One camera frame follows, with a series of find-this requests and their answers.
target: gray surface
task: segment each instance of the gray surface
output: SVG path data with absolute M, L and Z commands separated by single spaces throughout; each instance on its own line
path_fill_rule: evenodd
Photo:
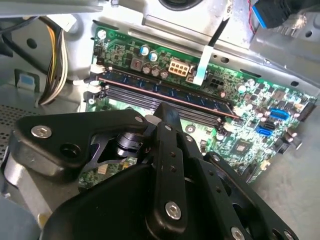
M 277 155 L 253 189 L 300 240 L 320 239 L 320 108 L 299 129 L 303 145 Z
M 40 229 L 30 212 L 0 195 L 0 239 L 37 240 Z

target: silver metal panel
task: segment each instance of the silver metal panel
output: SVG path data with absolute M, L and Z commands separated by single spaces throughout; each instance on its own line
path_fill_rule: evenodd
M 306 25 L 289 35 L 286 29 L 276 32 L 260 27 L 250 49 L 282 70 L 319 88 L 320 14 L 307 13 L 305 16 Z

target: circuit component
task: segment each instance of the circuit component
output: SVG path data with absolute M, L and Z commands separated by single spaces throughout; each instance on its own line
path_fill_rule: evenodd
M 130 64 L 130 68 L 132 70 L 136 70 L 136 71 L 141 71 L 143 68 L 144 62 L 143 60 L 139 59 L 139 58 L 132 58 L 131 64 Z
M 194 83 L 194 79 L 195 79 L 194 76 L 192 76 L 191 74 L 188 74 L 188 76 L 186 76 L 185 81 L 186 81 L 187 83 L 193 84 L 193 83 Z
M 248 142 L 246 140 L 239 139 L 234 144 L 230 153 L 238 155 L 238 156 L 244 156 L 249 152 L 249 150 L 252 146 L 253 146 L 252 142 Z
M 168 71 L 169 73 L 186 77 L 188 75 L 189 69 L 190 69 L 189 64 L 172 58 Z
M 188 134 L 193 134 L 196 131 L 196 127 L 194 125 L 187 125 L 185 127 L 185 132 Z

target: chip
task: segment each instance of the chip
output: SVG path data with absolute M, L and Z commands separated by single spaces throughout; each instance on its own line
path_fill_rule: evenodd
M 252 95 L 252 96 L 250 97 L 250 100 L 251 100 L 251 101 L 254 101 L 254 100 L 256 100 L 257 98 L 258 98 L 257 95 Z
M 252 146 L 253 146 L 252 142 L 239 139 L 235 142 L 230 153 L 238 156 L 245 156 L 249 152 Z
M 268 92 L 271 93 L 271 94 L 272 94 L 274 91 L 275 91 L 275 89 L 274 89 L 272 86 L 268 89 Z
M 258 89 L 264 89 L 264 87 L 265 87 L 265 85 L 264 85 L 263 83 L 260 83 L 260 84 L 258 85 Z
M 281 101 L 282 99 L 284 99 L 286 93 L 284 91 L 280 91 L 280 90 L 277 90 L 274 92 L 274 94 L 272 95 L 272 98 L 274 100 L 278 100 L 278 101 Z
M 249 124 L 248 124 L 248 127 L 249 128 L 254 128 L 256 126 L 256 122 L 255 121 L 251 121 Z

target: metal screw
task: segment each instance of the metal screw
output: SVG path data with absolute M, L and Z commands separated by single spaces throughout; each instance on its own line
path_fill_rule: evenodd
M 179 220 L 181 218 L 181 210 L 179 206 L 173 202 L 169 201 L 165 205 L 165 211 L 168 216 L 174 220 Z
M 51 135 L 52 135 L 52 131 L 49 127 L 47 126 L 42 126 L 42 125 L 39 125 L 39 126 L 34 126 L 32 129 L 31 129 L 31 134 L 33 136 L 35 136 L 36 138 L 40 138 L 40 139 L 47 139 L 47 138 L 50 138 Z
M 289 232 L 284 231 L 284 235 L 286 236 L 287 239 L 289 239 L 289 240 L 294 240 L 294 237 L 291 236 L 291 234 L 290 234 Z
M 136 116 L 135 117 L 135 120 L 137 120 L 139 123 L 142 123 L 144 120 L 141 118 L 141 117 L 139 117 L 139 116 Z
M 216 160 L 217 162 L 220 162 L 220 158 L 217 155 L 213 155 L 212 156 L 214 160 Z
M 165 128 L 166 128 L 167 130 L 169 130 L 169 131 L 172 130 L 172 128 L 171 128 L 169 125 L 165 125 Z
M 242 234 L 239 228 L 236 226 L 231 228 L 232 236 L 235 240 L 245 240 L 245 236 Z
M 190 137 L 189 135 L 186 136 L 186 139 L 187 139 L 189 142 L 192 142 L 192 141 L 193 141 L 192 137 Z

